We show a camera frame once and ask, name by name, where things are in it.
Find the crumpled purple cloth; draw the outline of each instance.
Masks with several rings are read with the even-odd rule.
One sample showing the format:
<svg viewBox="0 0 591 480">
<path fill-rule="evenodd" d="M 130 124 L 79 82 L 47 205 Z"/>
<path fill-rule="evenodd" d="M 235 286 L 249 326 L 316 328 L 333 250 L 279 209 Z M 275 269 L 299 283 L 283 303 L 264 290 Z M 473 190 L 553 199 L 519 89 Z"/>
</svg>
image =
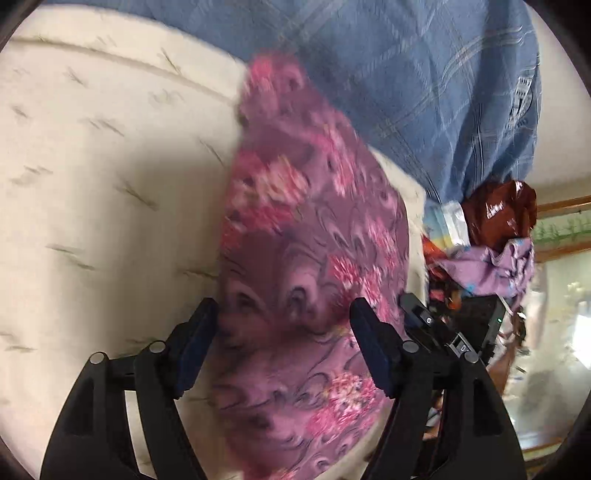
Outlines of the crumpled purple cloth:
<svg viewBox="0 0 591 480">
<path fill-rule="evenodd" d="M 500 254 L 489 247 L 466 247 L 435 264 L 471 295 L 496 293 L 508 299 L 523 295 L 534 275 L 534 246 L 530 238 L 516 238 Z"/>
</svg>

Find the silver screw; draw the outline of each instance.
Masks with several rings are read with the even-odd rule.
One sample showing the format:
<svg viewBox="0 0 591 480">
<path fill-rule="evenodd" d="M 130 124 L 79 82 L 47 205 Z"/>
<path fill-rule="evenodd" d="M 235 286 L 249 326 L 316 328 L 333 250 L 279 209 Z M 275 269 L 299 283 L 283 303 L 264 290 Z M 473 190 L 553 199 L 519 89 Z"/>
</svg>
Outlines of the silver screw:
<svg viewBox="0 0 591 480">
<path fill-rule="evenodd" d="M 93 353 L 90 358 L 88 359 L 91 364 L 98 365 L 105 359 L 105 354 L 103 352 L 96 352 Z"/>
<path fill-rule="evenodd" d="M 464 358 L 471 364 L 475 364 L 478 361 L 478 355 L 472 351 L 464 353 Z"/>
<path fill-rule="evenodd" d="M 402 348 L 406 353 L 417 353 L 418 345 L 410 340 L 407 340 L 402 344 Z"/>
<path fill-rule="evenodd" d="M 162 353 L 164 352 L 164 349 L 166 348 L 166 343 L 157 340 L 156 342 L 152 342 L 150 344 L 150 352 L 152 353 Z"/>
</svg>

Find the purple cloth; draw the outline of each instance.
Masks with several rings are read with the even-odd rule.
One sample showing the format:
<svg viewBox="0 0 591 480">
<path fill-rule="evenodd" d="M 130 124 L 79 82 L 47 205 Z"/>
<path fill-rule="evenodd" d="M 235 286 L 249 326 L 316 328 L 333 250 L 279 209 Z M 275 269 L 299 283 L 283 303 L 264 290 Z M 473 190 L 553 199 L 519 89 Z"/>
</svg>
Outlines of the purple cloth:
<svg viewBox="0 0 591 480">
<path fill-rule="evenodd" d="M 404 202 L 290 57 L 250 66 L 222 232 L 212 400 L 246 479 L 311 480 L 385 404 L 349 324 L 365 297 L 404 336 Z"/>
<path fill-rule="evenodd" d="M 469 294 L 522 296 L 534 275 L 534 247 L 529 238 L 509 240 L 499 254 L 488 247 L 466 247 L 449 260 L 435 262 Z"/>
</svg>

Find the blue plaid fabric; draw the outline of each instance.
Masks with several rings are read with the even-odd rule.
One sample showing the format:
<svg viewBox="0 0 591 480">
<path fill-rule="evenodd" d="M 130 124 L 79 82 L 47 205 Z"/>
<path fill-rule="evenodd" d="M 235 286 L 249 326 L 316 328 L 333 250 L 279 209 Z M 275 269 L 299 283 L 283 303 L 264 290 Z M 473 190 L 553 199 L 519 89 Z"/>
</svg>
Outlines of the blue plaid fabric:
<svg viewBox="0 0 591 480">
<path fill-rule="evenodd" d="M 364 140 L 435 202 L 522 180 L 540 113 L 522 0 L 51 0 L 163 22 L 248 61 L 294 53 Z"/>
</svg>

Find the purple floral pillow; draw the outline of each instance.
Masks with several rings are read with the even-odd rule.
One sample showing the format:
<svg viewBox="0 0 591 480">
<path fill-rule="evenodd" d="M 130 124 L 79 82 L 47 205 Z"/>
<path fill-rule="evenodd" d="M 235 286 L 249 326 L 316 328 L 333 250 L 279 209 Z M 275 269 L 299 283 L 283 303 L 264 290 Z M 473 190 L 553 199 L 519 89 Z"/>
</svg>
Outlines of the purple floral pillow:
<svg viewBox="0 0 591 480">
<path fill-rule="evenodd" d="M 365 297 L 404 335 L 402 198 L 291 57 L 259 56 L 222 234 L 212 398 L 247 480 L 310 480 L 385 404 L 348 319 Z"/>
</svg>

